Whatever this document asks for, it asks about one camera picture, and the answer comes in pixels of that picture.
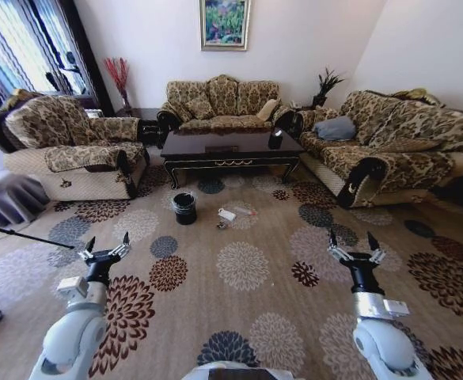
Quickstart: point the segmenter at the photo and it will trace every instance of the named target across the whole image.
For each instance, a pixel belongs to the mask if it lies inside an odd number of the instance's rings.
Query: black bucket
[[[192,224],[196,221],[196,199],[192,194],[182,192],[173,198],[173,210],[179,224]]]

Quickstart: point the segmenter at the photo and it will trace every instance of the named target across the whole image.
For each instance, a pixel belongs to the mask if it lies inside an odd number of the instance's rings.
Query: armchair
[[[35,177],[52,200],[136,197],[149,163],[138,142],[139,119],[90,119],[71,97],[6,104],[0,149],[9,171]]]

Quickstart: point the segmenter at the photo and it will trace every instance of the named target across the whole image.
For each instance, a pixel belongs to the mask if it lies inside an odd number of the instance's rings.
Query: framed painting
[[[251,1],[199,0],[201,50],[247,50]]]

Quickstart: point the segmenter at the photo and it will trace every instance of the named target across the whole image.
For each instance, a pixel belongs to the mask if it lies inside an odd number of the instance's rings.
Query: patterned carpet
[[[345,211],[303,168],[190,172],[173,191],[148,168],[133,200],[52,203],[22,233],[96,249],[129,231],[132,252],[112,268],[106,338],[91,379],[180,379],[194,366],[234,360],[306,379],[374,378],[353,347],[351,277],[327,253],[366,248],[369,230],[388,256],[376,276],[412,314],[395,322],[436,379],[463,379],[463,209],[434,200]],[[170,199],[197,195],[198,219],[176,224]],[[243,207],[218,230],[217,210]],[[0,235],[0,379],[27,378],[42,339],[64,311],[59,281],[85,273],[75,252]]]

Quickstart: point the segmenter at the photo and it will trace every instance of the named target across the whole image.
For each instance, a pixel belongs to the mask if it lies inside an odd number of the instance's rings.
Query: red decorative branches
[[[129,65],[127,64],[127,60],[123,58],[106,58],[104,60],[104,64],[119,92],[125,93],[127,75],[129,74]]]

